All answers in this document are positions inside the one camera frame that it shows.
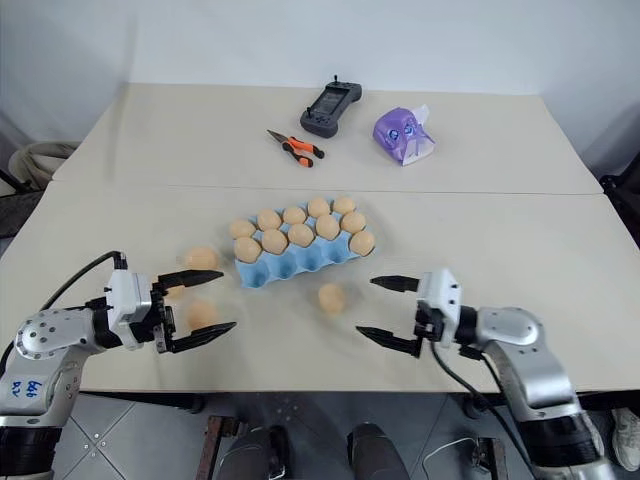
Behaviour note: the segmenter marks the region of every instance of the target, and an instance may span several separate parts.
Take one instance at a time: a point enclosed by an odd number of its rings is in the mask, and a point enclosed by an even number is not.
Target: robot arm
[[[119,254],[106,295],[82,307],[42,310],[19,327],[6,371],[0,378],[0,479],[47,479],[55,445],[80,391],[89,356],[124,345],[129,350],[154,342],[159,353],[178,353],[204,345],[235,323],[214,325],[174,340],[167,289],[193,286],[222,276],[187,270],[158,277],[127,270]]]
[[[462,306],[462,289],[446,269],[422,279],[378,277],[372,283],[396,291],[417,291],[413,340],[357,327],[386,348],[419,357],[423,339],[495,364],[505,399],[518,425],[533,472],[540,479],[613,479],[607,460],[593,444],[586,413],[564,368],[547,348],[544,327],[520,308]]]

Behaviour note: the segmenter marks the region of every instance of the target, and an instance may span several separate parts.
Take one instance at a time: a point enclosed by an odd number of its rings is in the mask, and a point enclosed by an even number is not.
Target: blue egg carton
[[[301,207],[304,210],[306,204],[301,205]],[[282,216],[283,210],[276,210],[276,212]],[[339,225],[342,215],[336,212],[332,212],[331,215],[335,217]],[[249,217],[249,220],[257,225],[257,217]],[[307,217],[304,223],[315,232],[315,218]],[[283,223],[279,230],[286,236],[290,227],[291,225],[288,223]],[[260,242],[262,240],[262,231],[256,230],[253,238]],[[289,243],[281,255],[274,255],[263,250],[255,263],[244,263],[236,259],[236,269],[242,279],[243,287],[260,288],[275,280],[287,280],[299,273],[317,272],[327,265],[344,263],[348,260],[359,258],[360,255],[349,250],[350,239],[351,234],[344,230],[340,230],[338,236],[333,240],[327,240],[316,235],[308,247]]]

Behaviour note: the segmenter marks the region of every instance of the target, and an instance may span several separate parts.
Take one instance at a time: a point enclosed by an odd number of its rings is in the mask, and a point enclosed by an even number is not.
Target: orange-handled pliers
[[[324,158],[324,152],[311,143],[301,142],[296,137],[285,137],[281,133],[274,132],[272,130],[267,130],[267,132],[269,132],[273,138],[280,142],[282,144],[282,149],[285,152],[289,152],[293,156],[293,158],[296,159],[296,162],[298,162],[303,167],[313,167],[313,160],[311,160],[309,157],[305,157],[304,155],[298,155],[295,152],[295,149],[313,153],[318,158]]]

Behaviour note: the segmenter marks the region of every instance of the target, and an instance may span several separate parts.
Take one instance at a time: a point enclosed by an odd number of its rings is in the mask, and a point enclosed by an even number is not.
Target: table
[[[335,191],[323,191],[328,197]],[[287,206],[310,192],[53,182],[2,258],[0,340],[57,286],[100,253],[121,249],[149,275],[180,267],[198,245],[214,246],[225,277],[194,288],[238,326],[212,344],[158,356],[150,345],[91,358],[88,390],[459,391],[427,353],[419,360],[382,349],[356,332],[373,325],[409,337],[415,298],[368,279],[418,275],[449,266],[472,306],[520,306],[547,327],[551,349],[576,388],[637,388],[629,352],[640,337],[640,254],[602,195],[354,192],[376,232],[367,258],[304,274],[261,290],[239,288],[228,223],[262,206]],[[110,267],[90,274],[60,305],[101,294]],[[324,316],[314,304],[327,281],[345,284],[348,310]],[[176,304],[177,318],[185,304]],[[269,312],[265,317],[261,312]],[[185,327],[178,325],[179,333]],[[495,391],[480,362],[449,362],[484,391]]]
[[[58,181],[301,190],[601,193],[538,96],[365,90],[322,139],[298,119],[321,89],[131,84]],[[435,152],[398,168],[371,137],[397,106],[427,104]],[[327,152],[299,167],[266,132]]]

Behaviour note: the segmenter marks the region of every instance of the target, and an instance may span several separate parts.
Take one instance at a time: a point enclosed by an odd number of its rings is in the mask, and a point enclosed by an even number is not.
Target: remote controller
[[[338,133],[338,119],[353,102],[362,97],[362,86],[357,83],[339,82],[334,75],[333,82],[324,87],[324,91],[300,117],[300,125],[307,132],[323,138]]]

